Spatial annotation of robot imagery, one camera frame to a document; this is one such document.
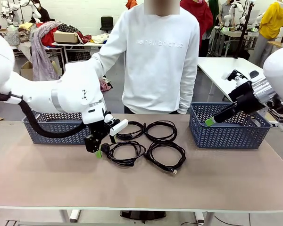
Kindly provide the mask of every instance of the gray basket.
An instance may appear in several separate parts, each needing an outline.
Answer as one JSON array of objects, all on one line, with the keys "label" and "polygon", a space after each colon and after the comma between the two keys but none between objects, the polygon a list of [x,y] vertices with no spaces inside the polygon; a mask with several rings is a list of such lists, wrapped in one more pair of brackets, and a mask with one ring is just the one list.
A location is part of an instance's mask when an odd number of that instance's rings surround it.
[{"label": "gray basket", "polygon": [[[82,123],[82,116],[80,113],[62,113],[62,114],[47,114],[36,113],[36,119],[39,125],[48,132],[62,133],[67,132]],[[85,128],[75,135],[66,138],[47,138],[39,135],[34,131],[29,124],[28,119],[23,118],[22,122],[34,144],[45,145],[85,145],[84,137],[90,135],[88,128]]]},{"label": "gray basket", "polygon": [[192,103],[189,127],[200,148],[258,149],[272,125],[258,113],[238,113],[208,127],[205,121],[231,103]]}]

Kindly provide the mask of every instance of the coiled cable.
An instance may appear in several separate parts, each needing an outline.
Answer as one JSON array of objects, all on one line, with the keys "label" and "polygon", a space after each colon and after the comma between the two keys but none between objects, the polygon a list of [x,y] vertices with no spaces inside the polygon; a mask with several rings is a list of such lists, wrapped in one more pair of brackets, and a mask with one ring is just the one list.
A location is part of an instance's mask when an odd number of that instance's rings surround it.
[{"label": "coiled cable", "polygon": [[[179,153],[181,154],[181,158],[180,158],[179,162],[174,166],[166,166],[166,165],[158,162],[153,156],[153,151],[158,147],[171,147],[171,148],[174,148],[177,151],[179,151]],[[168,140],[159,140],[159,141],[153,142],[150,145],[147,152],[144,154],[144,157],[147,160],[149,160],[150,162],[152,162],[153,164],[160,167],[162,170],[172,172],[174,174],[177,174],[177,169],[179,169],[183,165],[184,161],[186,160],[185,150],[182,147],[180,147],[179,145],[177,145],[173,142],[170,142]]]},{"label": "coiled cable", "polygon": [[[125,146],[125,145],[133,146],[136,156],[133,157],[133,158],[130,158],[130,159],[116,159],[114,157],[115,150],[117,148],[119,148],[121,146]],[[115,162],[116,164],[121,165],[121,166],[130,166],[130,167],[134,166],[135,161],[139,157],[142,157],[146,152],[145,146],[139,144],[136,141],[124,141],[124,142],[120,142],[120,143],[117,143],[117,144],[104,143],[104,144],[102,144],[100,150],[107,156],[108,159]]]},{"label": "coiled cable", "polygon": [[[149,134],[149,130],[155,126],[167,126],[170,127],[173,130],[173,133],[166,136],[166,137],[154,137],[152,135]],[[168,141],[174,141],[177,137],[177,128],[175,126],[175,124],[171,121],[156,121],[154,123],[151,123],[150,125],[148,125],[145,129],[145,135],[147,136],[147,138],[153,142],[157,142],[160,140],[168,140]]]},{"label": "coiled cable", "polygon": [[145,127],[137,121],[129,121],[129,125],[138,126],[140,128],[140,130],[138,130],[136,132],[132,132],[132,133],[124,133],[124,134],[118,133],[117,134],[118,139],[120,139],[120,140],[133,140],[133,139],[139,138],[145,132]]}]

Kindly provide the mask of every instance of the black stand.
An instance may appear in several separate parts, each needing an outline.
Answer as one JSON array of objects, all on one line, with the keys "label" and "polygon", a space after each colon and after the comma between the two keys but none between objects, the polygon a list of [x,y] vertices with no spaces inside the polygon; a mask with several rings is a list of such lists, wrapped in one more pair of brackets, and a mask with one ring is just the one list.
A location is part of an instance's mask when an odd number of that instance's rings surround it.
[{"label": "black stand", "polygon": [[244,27],[243,27],[243,30],[242,30],[242,34],[241,34],[240,39],[239,39],[238,48],[235,52],[235,56],[234,56],[235,59],[238,59],[238,55],[240,54],[241,47],[242,47],[242,44],[243,44],[244,35],[245,35],[246,30],[247,30],[247,24],[249,23],[249,20],[250,20],[250,13],[251,13],[251,10],[253,9],[253,7],[254,7],[254,4],[250,3],[249,11],[248,11],[247,16],[245,18],[245,24],[244,24]]},{"label": "black stand", "polygon": [[164,211],[121,211],[120,216],[131,219],[131,220],[141,220],[143,223],[148,220],[157,220],[166,217],[166,212]]}]

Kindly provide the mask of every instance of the gray pants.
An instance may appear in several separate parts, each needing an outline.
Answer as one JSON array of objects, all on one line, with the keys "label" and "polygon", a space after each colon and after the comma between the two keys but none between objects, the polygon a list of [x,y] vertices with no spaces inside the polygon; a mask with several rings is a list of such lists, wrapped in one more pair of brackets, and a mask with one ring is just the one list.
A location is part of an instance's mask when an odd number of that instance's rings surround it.
[{"label": "gray pants", "polygon": [[273,45],[268,44],[268,41],[275,41],[275,39],[266,39],[262,34],[259,35],[253,54],[250,57],[250,62],[263,68],[265,60],[272,53]]}]

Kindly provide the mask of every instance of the yellow cloth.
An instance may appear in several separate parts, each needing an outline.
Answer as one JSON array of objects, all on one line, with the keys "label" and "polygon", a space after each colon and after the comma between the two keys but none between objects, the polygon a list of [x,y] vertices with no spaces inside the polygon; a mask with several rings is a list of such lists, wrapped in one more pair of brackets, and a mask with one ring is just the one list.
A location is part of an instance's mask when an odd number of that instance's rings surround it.
[{"label": "yellow cloth", "polygon": [[19,28],[21,28],[21,29],[25,29],[25,30],[30,30],[30,27],[33,25],[33,23],[30,23],[30,22],[26,22],[25,24],[21,24],[20,26],[19,26]]},{"label": "yellow cloth", "polygon": [[281,27],[283,27],[283,8],[278,2],[274,2],[262,18],[260,34],[266,39],[274,39],[278,36]]}]

